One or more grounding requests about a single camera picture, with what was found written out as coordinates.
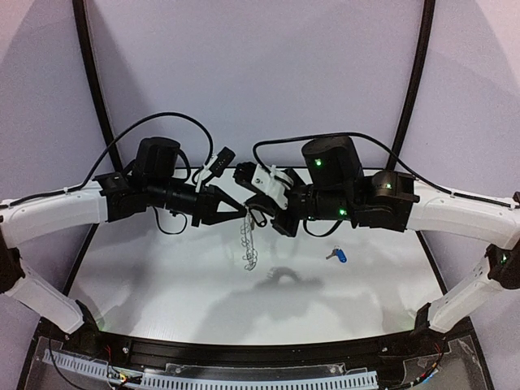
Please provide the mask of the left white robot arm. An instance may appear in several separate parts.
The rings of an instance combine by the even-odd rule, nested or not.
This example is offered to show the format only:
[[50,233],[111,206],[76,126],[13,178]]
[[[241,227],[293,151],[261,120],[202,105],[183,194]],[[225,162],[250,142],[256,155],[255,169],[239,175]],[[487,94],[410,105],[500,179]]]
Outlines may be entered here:
[[150,207],[184,215],[187,222],[215,225],[245,217],[246,209],[222,189],[176,178],[180,143],[165,137],[143,139],[124,172],[99,175],[82,189],[1,204],[1,292],[49,320],[62,332],[98,329],[89,309],[63,295],[27,266],[19,246],[25,241],[76,226],[112,223]]

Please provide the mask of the key with black tag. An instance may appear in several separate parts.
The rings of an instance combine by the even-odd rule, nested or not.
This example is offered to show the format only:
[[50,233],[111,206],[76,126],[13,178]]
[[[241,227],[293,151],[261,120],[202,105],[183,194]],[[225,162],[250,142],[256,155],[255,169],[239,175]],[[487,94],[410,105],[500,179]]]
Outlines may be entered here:
[[249,214],[256,226],[264,228],[267,225],[267,212],[263,206],[249,206]]

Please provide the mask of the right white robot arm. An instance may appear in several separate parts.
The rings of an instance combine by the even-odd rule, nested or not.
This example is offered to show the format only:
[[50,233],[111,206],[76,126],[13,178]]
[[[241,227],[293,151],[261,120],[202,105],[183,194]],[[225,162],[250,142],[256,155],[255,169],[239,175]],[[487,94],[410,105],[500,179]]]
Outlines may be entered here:
[[414,332],[449,332],[485,301],[519,287],[519,199],[462,193],[432,183],[407,166],[366,175],[351,132],[301,138],[310,175],[242,163],[235,181],[252,192],[247,205],[294,237],[311,221],[349,222],[353,228],[447,232],[487,243],[473,270],[441,298],[421,307]]

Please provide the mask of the metal keyring disc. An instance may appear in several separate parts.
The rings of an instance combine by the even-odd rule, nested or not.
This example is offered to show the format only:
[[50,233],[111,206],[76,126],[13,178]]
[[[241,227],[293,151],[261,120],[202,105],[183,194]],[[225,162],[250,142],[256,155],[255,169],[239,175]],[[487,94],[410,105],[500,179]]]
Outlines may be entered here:
[[247,211],[240,226],[240,244],[244,250],[242,260],[245,262],[244,269],[252,271],[258,262],[258,251],[254,247],[254,220]]

